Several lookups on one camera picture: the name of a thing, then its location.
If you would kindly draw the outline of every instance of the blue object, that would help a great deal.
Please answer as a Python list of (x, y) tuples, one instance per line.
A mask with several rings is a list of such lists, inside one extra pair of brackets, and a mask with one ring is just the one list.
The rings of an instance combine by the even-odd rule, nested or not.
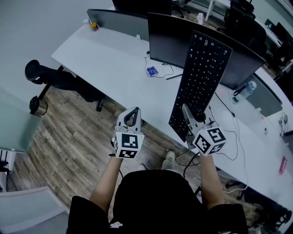
[(157, 75), (158, 74), (158, 71), (155, 69), (155, 67), (147, 68), (147, 71), (150, 74), (150, 76), (153, 76), (153, 75)]

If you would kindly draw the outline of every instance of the black shirt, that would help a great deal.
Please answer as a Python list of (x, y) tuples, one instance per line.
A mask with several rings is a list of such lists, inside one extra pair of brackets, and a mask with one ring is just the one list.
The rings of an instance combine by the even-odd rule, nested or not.
[(73, 197), (67, 234), (189, 230), (192, 233), (248, 233), (240, 204), (218, 205), (207, 211), (188, 182), (168, 170), (127, 174), (114, 201), (113, 219), (96, 204)]

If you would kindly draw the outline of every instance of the shoe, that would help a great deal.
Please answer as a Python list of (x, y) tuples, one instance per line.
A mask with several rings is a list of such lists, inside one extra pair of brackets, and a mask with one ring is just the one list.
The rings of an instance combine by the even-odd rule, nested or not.
[(175, 161), (175, 157), (176, 157), (176, 154), (172, 150), (170, 150), (166, 155), (166, 159), (171, 160), (172, 162)]
[(140, 164), (138, 165), (138, 170), (147, 170), (147, 167), (146, 167), (146, 165), (144, 165), (143, 163), (140, 163)]

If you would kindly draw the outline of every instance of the black keyboard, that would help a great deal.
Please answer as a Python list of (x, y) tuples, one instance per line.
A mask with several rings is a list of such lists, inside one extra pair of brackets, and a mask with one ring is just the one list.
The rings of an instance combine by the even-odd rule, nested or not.
[(195, 118), (201, 116), (222, 78), (232, 49), (197, 31), (192, 32), (177, 97), (169, 125), (185, 142), (189, 127), (182, 105), (185, 103)]

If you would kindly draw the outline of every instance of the plastic bottle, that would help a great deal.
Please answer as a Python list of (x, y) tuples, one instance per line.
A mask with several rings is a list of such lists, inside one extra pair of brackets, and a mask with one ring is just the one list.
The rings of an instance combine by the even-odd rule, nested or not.
[(257, 88), (256, 82), (251, 80), (245, 83), (244, 86), (235, 90), (232, 94), (233, 104), (238, 104), (247, 98)]

